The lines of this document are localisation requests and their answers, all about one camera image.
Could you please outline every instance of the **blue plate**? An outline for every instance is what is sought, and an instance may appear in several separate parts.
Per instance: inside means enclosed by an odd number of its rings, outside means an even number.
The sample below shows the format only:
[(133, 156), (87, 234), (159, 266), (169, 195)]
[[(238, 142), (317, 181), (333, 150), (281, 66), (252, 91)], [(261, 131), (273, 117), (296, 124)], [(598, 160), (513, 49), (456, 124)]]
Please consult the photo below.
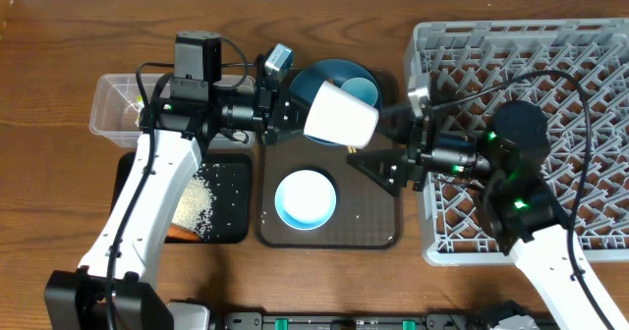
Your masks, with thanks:
[[(347, 60), (329, 59), (316, 62), (300, 72), (291, 83), (290, 90), (304, 98), (309, 103), (313, 103), (318, 89), (324, 81), (332, 79), (334, 85), (341, 87), (345, 81), (353, 78), (363, 78), (371, 81), (377, 88), (377, 101), (373, 105), (378, 111), (382, 109), (382, 91), (375, 78), (364, 67)], [(337, 145), (323, 139), (309, 137), (311, 140)]]
[[(330, 193), (331, 199), (326, 209), (321, 210), (321, 211), (324, 211), (324, 213), (321, 213), (320, 216), (318, 216), (317, 218), (310, 219), (310, 220), (298, 219), (299, 217), (296, 218), (296, 216), (298, 215), (295, 215), (295, 212), (291, 214), (284, 208), (284, 204), (285, 204), (284, 196), (285, 196), (285, 191), (287, 187), (287, 178), (293, 175), (312, 174), (312, 173), (321, 175), (329, 183), (329, 185), (328, 184), (323, 185), (322, 188), (330, 189), (329, 193)], [(299, 188), (307, 189), (308, 184), (305, 184)], [(275, 191), (275, 210), (277, 211), (279, 218), (282, 221), (284, 221), (284, 223), (286, 223), (288, 226), (296, 230), (307, 231), (307, 230), (312, 230), (312, 229), (322, 226), (323, 224), (325, 224), (325, 222), (327, 222), (327, 220), (330, 219), (330, 217), (332, 217), (332, 214), (334, 213), (335, 208), (336, 208), (336, 189), (324, 175), (316, 171), (302, 170), (302, 171), (294, 172), (288, 175), (286, 178), (284, 178), (284, 180), (282, 180), (282, 182), (279, 184), (279, 187), (277, 187), (277, 191)]]

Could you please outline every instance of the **black cylinder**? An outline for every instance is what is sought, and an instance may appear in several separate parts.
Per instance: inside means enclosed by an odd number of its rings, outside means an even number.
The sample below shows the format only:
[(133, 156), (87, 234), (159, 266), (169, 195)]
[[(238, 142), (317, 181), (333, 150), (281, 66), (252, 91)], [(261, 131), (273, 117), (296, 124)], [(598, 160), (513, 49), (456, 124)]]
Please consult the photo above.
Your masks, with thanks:
[(221, 128), (252, 131), (254, 129), (254, 109), (240, 104), (225, 104), (221, 110)]
[(491, 174), (491, 165), (477, 153), (476, 142), (451, 134), (438, 135), (430, 153), (422, 154), (421, 164), (453, 177), (486, 179)]

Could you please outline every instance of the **orange object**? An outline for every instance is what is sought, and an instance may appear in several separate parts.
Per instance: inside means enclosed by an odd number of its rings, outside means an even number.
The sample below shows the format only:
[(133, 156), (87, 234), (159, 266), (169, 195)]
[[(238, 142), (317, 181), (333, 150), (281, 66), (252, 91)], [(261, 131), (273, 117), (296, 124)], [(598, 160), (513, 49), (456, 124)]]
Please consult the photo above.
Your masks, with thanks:
[(167, 237), (176, 238), (185, 242), (200, 242), (200, 237), (195, 232), (181, 228), (177, 225), (171, 224), (168, 229)]

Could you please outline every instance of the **green led light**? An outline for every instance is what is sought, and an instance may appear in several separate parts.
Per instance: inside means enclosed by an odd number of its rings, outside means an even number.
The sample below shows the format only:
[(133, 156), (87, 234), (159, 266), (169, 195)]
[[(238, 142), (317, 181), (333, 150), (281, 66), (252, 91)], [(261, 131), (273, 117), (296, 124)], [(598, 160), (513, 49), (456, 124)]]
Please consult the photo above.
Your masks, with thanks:
[(412, 320), (402, 321), (402, 330), (415, 330), (415, 329), (417, 329), (415, 321), (412, 321)]
[(275, 330), (288, 330), (288, 319), (275, 319)]
[(520, 209), (520, 208), (523, 208), (523, 207), (529, 207), (528, 204), (524, 203), (522, 198), (518, 198), (517, 200), (515, 200), (513, 202), (513, 204), (515, 205), (515, 208), (517, 208), (517, 209)]

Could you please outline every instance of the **dark brown tray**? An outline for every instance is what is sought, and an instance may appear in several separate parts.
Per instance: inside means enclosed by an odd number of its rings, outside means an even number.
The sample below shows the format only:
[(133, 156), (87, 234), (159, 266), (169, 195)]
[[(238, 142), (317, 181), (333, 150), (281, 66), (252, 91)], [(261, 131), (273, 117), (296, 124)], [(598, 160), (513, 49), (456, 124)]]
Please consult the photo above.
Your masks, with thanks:
[[(372, 71), (384, 105), (397, 98), (397, 83), (384, 71)], [(376, 133), (366, 150), (392, 148)], [(256, 232), (260, 241), (275, 248), (386, 249), (402, 234), (401, 203), (346, 163), (347, 147), (295, 137), (264, 148), (264, 175)], [(290, 173), (300, 169), (327, 173), (337, 192), (332, 217), (321, 227), (298, 231), (287, 226), (275, 211), (275, 191)]]

